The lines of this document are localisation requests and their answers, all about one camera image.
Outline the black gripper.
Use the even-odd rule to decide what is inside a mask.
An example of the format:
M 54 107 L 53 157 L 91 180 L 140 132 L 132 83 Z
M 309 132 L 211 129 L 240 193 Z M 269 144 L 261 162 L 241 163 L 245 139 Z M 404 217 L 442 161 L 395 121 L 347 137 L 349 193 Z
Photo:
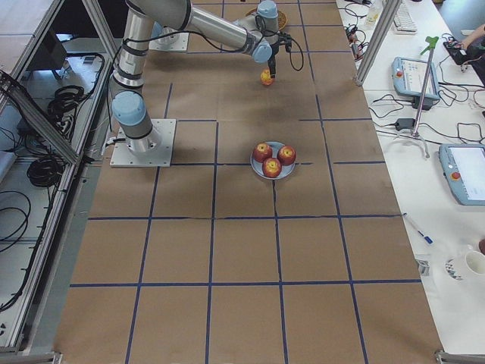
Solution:
M 268 42 L 272 49 L 272 56 L 268 60 L 268 70 L 272 80 L 276 77 L 276 59 L 280 47 L 284 47 L 285 52 L 290 53 L 293 47 L 293 38 L 285 32 L 268 33 Z

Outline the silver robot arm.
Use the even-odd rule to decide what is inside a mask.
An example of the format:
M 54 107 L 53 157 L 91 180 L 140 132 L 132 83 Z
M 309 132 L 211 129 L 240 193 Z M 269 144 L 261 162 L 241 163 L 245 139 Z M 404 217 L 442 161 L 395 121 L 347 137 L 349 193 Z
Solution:
M 262 1 L 252 13 L 230 22 L 196 7 L 190 1 L 128 1 L 127 25 L 112 74 L 114 92 L 111 110 L 124 132 L 128 152 L 149 155 L 164 144 L 162 132 L 149 117 L 142 97 L 149 49 L 176 50 L 186 35 L 202 37 L 217 48 L 250 55 L 276 76 L 276 54 L 288 52 L 292 37 L 280 31 L 279 13 L 273 1 Z
M 179 38 L 180 34 L 176 33 L 175 29 L 154 22 L 152 28 L 152 43 L 158 49 L 168 50 Z

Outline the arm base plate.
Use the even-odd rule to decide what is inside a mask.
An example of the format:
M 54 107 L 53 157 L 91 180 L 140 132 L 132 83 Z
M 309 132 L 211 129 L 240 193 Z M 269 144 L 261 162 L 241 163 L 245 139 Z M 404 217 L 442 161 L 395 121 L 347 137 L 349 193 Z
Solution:
M 129 138 L 120 127 L 110 165 L 114 168 L 169 167 L 177 126 L 175 119 L 151 119 L 152 131 L 142 139 Z
M 156 45 L 149 43 L 149 50 L 160 51 L 160 52 L 186 52 L 189 43 L 189 34 L 180 33 L 179 40 L 174 43 L 168 50 L 158 49 Z

